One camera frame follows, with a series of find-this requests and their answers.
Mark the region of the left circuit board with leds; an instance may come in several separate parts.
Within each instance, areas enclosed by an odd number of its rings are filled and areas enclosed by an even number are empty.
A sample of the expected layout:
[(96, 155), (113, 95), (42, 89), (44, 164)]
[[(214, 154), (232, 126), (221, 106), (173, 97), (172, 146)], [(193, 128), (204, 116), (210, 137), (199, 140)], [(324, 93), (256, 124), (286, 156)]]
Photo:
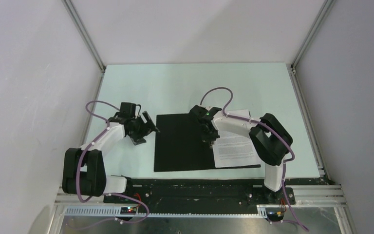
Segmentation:
[(120, 208), (121, 215), (136, 215), (138, 211), (137, 207), (125, 206)]

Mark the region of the red folder black inside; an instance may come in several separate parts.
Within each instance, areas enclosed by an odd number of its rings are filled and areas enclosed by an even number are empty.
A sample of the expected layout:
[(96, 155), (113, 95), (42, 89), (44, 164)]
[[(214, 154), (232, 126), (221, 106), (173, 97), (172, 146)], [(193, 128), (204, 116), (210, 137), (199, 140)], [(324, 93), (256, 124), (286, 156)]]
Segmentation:
[(215, 167), (213, 149), (202, 142), (189, 114), (158, 115), (156, 124), (160, 132), (155, 136), (155, 172), (228, 169)]

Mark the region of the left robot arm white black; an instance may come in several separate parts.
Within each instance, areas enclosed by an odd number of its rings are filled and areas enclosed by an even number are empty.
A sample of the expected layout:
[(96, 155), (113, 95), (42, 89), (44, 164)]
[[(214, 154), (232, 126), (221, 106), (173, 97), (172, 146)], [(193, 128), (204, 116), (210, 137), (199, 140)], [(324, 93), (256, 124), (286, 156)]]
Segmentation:
[(104, 157), (126, 137), (134, 145), (139, 145), (146, 143), (146, 136), (159, 130), (149, 114), (141, 111), (140, 104), (122, 102), (116, 110), (110, 118), (99, 117), (106, 125), (93, 140), (65, 152), (62, 190), (78, 195), (81, 202), (85, 202), (84, 196), (113, 193), (123, 203), (134, 198), (134, 189), (127, 185), (126, 177), (107, 175)]

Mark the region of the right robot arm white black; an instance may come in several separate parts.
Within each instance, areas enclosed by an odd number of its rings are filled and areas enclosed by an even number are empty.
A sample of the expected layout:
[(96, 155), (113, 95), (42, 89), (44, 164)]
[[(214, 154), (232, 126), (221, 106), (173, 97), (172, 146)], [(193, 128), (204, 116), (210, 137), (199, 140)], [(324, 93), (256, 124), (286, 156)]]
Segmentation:
[(220, 131), (230, 132), (251, 140), (259, 158), (265, 163), (264, 199), (271, 204), (283, 198), (285, 156), (290, 153), (293, 139), (277, 118), (267, 113), (259, 120), (226, 113), (219, 107), (195, 105), (189, 115), (199, 126), (201, 140), (213, 144)]

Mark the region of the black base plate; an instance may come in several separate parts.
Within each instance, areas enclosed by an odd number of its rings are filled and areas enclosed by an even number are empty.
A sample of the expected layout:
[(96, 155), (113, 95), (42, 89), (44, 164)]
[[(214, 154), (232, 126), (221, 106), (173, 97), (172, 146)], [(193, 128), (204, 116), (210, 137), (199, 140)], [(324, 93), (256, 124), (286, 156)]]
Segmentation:
[(130, 179), (123, 193), (153, 213), (250, 214), (259, 205), (279, 205), (283, 193), (262, 179)]

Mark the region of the aluminium frame post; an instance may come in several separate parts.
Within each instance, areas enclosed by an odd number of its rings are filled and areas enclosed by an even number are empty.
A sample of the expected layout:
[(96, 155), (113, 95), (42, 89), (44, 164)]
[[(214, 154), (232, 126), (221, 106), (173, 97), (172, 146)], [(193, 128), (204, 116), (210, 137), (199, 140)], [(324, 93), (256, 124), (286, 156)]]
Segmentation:
[(296, 74), (299, 63), (303, 59), (304, 55), (306, 54), (307, 50), (309, 49), (310, 45), (312, 44), (313, 40), (318, 34), (321, 26), (324, 24), (326, 18), (330, 14), (335, 3), (336, 0), (325, 0), (323, 2), (318, 14), (316, 15), (311, 27), (307, 32), (306, 37), (304, 38), (300, 48), (298, 49), (294, 59), (290, 64), (290, 68), (293, 74)]
[(97, 67), (99, 68), (100, 72), (104, 73), (106, 70), (106, 65), (102, 61), (102, 58), (100, 54), (98, 53), (96, 46), (87, 30), (85, 27), (84, 22), (82, 21), (79, 12), (77, 11), (74, 3), (72, 0), (62, 0), (62, 3), (64, 4), (64, 7), (68, 14), (71, 17), (71, 20), (75, 27), (77, 28), (78, 33), (80, 34), (84, 44), (88, 48), (92, 58), (94, 59)]

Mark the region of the right aluminium frame post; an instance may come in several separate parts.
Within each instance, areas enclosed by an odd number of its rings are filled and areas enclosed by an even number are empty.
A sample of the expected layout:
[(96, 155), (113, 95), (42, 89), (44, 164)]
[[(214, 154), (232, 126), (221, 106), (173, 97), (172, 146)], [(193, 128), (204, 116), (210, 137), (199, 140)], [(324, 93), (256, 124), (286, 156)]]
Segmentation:
[(316, 15), (311, 27), (307, 32), (306, 37), (304, 38), (300, 48), (298, 49), (294, 59), (290, 64), (290, 68), (293, 74), (296, 74), (299, 63), (303, 59), (304, 55), (306, 54), (307, 50), (309, 49), (310, 45), (312, 44), (313, 40), (318, 34), (321, 26), (324, 24), (326, 18), (330, 14), (335, 3), (336, 0), (325, 0), (323, 2), (318, 14)]

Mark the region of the left aluminium frame post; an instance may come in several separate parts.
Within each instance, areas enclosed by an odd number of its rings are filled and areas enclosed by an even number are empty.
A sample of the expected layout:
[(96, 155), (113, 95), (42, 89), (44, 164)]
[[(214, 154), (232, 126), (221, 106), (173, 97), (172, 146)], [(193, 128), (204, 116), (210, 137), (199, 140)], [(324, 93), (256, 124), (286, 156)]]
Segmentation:
[(77, 11), (74, 3), (72, 0), (62, 0), (62, 3), (64, 4), (64, 7), (68, 14), (71, 17), (71, 20), (75, 27), (77, 28), (78, 33), (80, 34), (84, 44), (88, 48), (92, 58), (94, 59), (97, 67), (99, 68), (100, 72), (104, 73), (106, 70), (106, 65), (102, 61), (102, 58), (100, 54), (98, 53), (96, 46), (87, 30), (85, 27), (84, 22), (82, 21), (79, 12)]

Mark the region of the printed paper sheet top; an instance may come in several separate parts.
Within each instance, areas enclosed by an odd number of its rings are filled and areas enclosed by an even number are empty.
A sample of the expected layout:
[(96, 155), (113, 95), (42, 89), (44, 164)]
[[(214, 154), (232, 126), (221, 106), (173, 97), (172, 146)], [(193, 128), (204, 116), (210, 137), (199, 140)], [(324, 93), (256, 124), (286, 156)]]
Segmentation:
[(220, 137), (213, 145), (214, 164), (216, 168), (252, 168), (260, 167), (259, 158), (249, 138), (248, 121), (225, 117), (220, 111), (212, 120)]

